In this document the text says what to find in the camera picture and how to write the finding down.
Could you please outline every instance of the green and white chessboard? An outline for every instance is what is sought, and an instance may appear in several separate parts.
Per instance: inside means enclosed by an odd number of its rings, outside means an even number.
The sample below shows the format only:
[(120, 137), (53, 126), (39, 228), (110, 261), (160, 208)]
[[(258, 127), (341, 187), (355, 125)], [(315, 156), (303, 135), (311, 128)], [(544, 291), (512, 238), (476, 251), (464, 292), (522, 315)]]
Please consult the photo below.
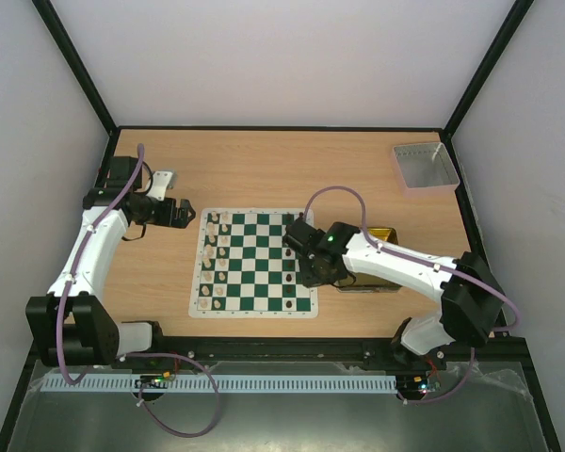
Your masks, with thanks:
[[(200, 318), (313, 318), (284, 228), (301, 209), (204, 209), (188, 314)], [(308, 224), (314, 223), (309, 212)]]

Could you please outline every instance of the white cable tray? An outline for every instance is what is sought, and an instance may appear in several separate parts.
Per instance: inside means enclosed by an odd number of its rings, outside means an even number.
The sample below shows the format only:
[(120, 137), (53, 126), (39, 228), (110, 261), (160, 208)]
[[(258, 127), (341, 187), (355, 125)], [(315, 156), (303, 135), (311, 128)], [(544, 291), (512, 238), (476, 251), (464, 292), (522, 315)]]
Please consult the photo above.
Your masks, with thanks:
[[(68, 385), (60, 374), (44, 378), (42, 392), (48, 393), (129, 393), (139, 387), (139, 375), (89, 374), (76, 386)], [(395, 394), (396, 377), (389, 376), (270, 376), (215, 375), (223, 394)], [(145, 392), (212, 393), (205, 375), (179, 375), (174, 381), (158, 383)]]

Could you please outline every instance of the robotic arm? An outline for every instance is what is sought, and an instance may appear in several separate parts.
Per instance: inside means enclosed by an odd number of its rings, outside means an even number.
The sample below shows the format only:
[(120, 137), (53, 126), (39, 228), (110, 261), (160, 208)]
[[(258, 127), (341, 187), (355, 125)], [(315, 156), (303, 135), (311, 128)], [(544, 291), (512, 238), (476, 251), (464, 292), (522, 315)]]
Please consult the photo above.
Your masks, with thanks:
[(431, 267), (424, 266), (373, 248), (355, 226), (336, 222), (325, 233), (302, 218), (287, 227), (283, 241), (296, 252), (302, 281), (308, 287), (334, 284), (352, 273), (364, 273), (409, 287), (438, 304), (435, 312), (407, 318), (398, 329), (392, 349), (401, 363), (410, 364), (416, 356), (454, 341), (484, 346), (500, 313), (500, 299), (440, 270), (442, 266), (460, 270), (501, 291), (488, 266), (470, 252), (453, 259), (384, 245), (387, 250), (432, 263)]
[[(165, 196), (166, 190), (175, 184), (174, 171), (152, 173), (144, 192), (138, 192), (142, 185), (139, 173), (132, 190), (94, 228), (93, 222), (120, 194), (136, 165), (136, 158), (113, 157), (105, 186), (93, 188), (84, 198), (80, 231), (63, 270), (46, 296), (32, 297), (27, 303), (27, 321), (46, 365), (57, 365), (57, 305), (68, 283), (71, 289), (65, 313), (73, 315), (74, 323), (63, 328), (67, 364), (111, 364), (123, 353), (146, 350), (152, 345), (154, 322), (115, 323), (106, 312), (101, 303), (106, 274), (132, 222), (142, 225), (142, 235), (147, 224), (185, 228), (195, 217), (195, 211), (188, 200), (181, 200), (177, 206), (176, 200)], [(88, 231), (92, 235), (86, 244)], [(84, 252), (71, 274), (75, 256), (82, 247)]]

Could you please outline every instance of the black metal frame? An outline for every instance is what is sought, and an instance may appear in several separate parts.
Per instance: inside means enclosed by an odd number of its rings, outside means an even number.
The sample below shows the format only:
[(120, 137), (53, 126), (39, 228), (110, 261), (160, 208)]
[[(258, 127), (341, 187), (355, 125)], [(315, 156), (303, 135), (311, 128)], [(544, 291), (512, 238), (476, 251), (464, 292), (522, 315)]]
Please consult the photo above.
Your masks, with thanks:
[[(105, 103), (94, 86), (82, 59), (78, 55), (71, 39), (69, 38), (62, 22), (50, 0), (32, 0), (48, 30), (53, 36), (56, 45), (69, 63), (82, 90), (86, 93), (96, 115), (109, 134), (105, 156), (97, 177), (97, 184), (104, 182), (108, 172), (110, 159), (115, 152), (121, 130), (124, 129), (157, 129), (157, 130), (263, 130), (263, 131), (335, 131), (335, 132), (437, 132), (441, 141), (450, 153), (452, 162), (459, 172), (461, 184), (456, 191), (456, 198), (462, 216), (465, 232), (473, 252), (486, 259), (485, 250), (481, 240), (476, 218), (466, 191), (463, 175), (460, 174), (458, 158), (452, 144), (452, 137), (466, 116), (469, 108), (475, 101), (478, 93), (485, 84), (493, 67), (497, 63), (509, 41), (531, 7), (533, 0), (516, 0), (496, 34), (488, 52), (479, 64), (475, 75), (462, 95), (454, 113), (444, 129), (437, 127), (404, 128), (404, 127), (243, 127), (243, 126), (116, 126), (111, 118)], [(499, 318), (499, 323), (504, 323), (504, 317)], [(160, 349), (173, 350), (182, 354), (192, 351), (195, 359), (204, 363), (215, 361), (328, 361), (359, 365), (365, 369), (386, 370), (394, 375), (410, 375), (422, 372), (423, 369), (415, 368), (406, 370), (400, 367), (388, 351), (389, 338), (381, 339), (298, 339), (298, 338), (211, 338), (211, 337), (171, 337), (166, 336), (159, 344)], [(452, 344), (443, 348), (448, 361), (468, 361), (469, 349), (460, 344)], [(34, 362), (38, 353), (32, 349), (29, 352), (22, 375), (17, 384), (15, 395), (8, 409), (8, 414), (0, 432), (0, 451), (6, 451), (14, 425), (23, 403), (24, 394), (31, 377)], [(523, 367), (526, 382), (541, 421), (544, 437), (548, 447), (557, 452), (560, 450), (557, 435), (553, 427), (550, 414), (544, 402), (536, 370), (531, 361), (525, 339), (515, 337), (496, 337), (488, 345), (477, 352), (480, 361), (494, 362), (519, 362)], [(151, 368), (154, 363), (134, 363), (138, 372)]]

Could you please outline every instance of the wooden tabletop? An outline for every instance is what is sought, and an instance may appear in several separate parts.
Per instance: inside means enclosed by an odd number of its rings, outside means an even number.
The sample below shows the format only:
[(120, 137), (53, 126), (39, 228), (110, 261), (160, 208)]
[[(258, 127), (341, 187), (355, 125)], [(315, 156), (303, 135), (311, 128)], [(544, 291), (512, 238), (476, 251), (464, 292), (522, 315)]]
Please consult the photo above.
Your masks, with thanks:
[[(350, 186), (364, 197), (369, 227), (396, 228), (404, 247), (461, 256), (468, 242), (454, 195), (407, 200), (392, 173), (393, 146), (430, 141), (437, 134), (123, 130), (116, 155), (136, 155), (144, 143), (153, 170), (178, 172), (168, 196), (189, 199), (198, 215), (206, 207), (303, 207), (319, 188)], [(312, 208), (324, 230), (360, 222), (360, 205), (345, 192), (326, 193)], [(181, 336), (389, 337), (406, 317), (435, 307), (406, 288), (352, 295), (320, 287), (313, 319), (191, 318), (198, 233), (195, 219), (185, 230), (149, 226), (142, 240), (120, 243), (105, 284), (116, 321), (157, 320), (165, 334)]]

